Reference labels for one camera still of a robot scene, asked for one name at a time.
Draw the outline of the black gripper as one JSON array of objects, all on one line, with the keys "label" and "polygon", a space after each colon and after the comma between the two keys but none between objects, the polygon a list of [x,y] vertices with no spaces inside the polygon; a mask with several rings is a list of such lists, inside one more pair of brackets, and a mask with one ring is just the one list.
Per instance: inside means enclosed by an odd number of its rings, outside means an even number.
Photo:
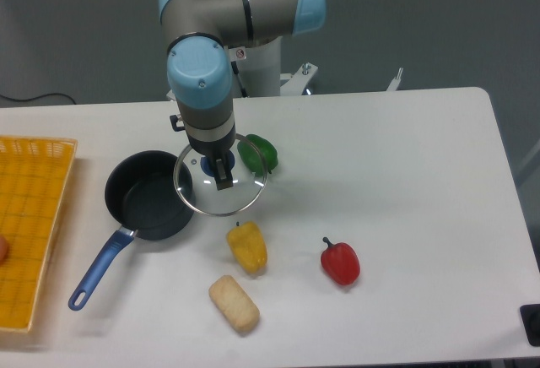
[{"label": "black gripper", "polygon": [[[182,119],[180,114],[171,115],[170,124],[175,132],[186,133],[189,144],[195,151],[209,158],[223,157],[229,152],[236,139],[233,114],[223,124],[210,129],[191,126]],[[234,185],[228,160],[215,160],[213,175],[218,191]]]}]

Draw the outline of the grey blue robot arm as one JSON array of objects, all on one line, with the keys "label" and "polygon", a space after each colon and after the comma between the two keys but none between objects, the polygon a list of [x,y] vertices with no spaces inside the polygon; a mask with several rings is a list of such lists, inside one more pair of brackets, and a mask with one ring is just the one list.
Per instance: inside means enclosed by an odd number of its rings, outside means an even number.
[{"label": "grey blue robot arm", "polygon": [[326,0],[158,0],[167,79],[191,147],[219,190],[233,185],[233,69],[228,48],[319,30]]}]

